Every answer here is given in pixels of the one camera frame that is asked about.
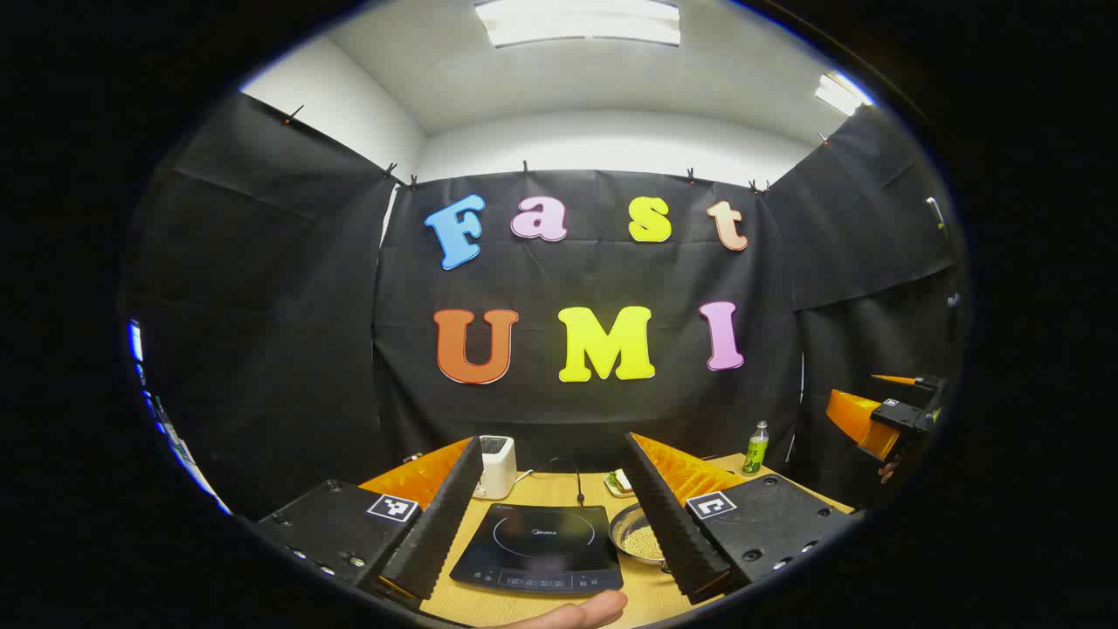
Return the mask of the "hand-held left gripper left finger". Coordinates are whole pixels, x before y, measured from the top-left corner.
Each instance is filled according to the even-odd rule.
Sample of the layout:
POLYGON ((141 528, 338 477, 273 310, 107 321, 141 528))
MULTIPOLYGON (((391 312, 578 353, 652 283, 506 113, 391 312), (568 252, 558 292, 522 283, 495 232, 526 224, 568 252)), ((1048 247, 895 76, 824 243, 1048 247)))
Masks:
POLYGON ((459 439, 364 483, 325 480, 257 522, 280 552, 359 591, 416 610, 432 598, 483 471, 459 439))

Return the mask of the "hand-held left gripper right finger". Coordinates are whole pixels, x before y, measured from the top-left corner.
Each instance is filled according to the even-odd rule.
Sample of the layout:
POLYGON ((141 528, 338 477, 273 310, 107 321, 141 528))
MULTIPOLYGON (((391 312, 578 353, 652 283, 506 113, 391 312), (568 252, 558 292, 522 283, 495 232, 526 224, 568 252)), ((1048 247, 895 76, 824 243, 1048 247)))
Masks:
POLYGON ((746 477, 631 432, 622 469, 691 604, 790 569, 858 518, 779 474, 746 477))

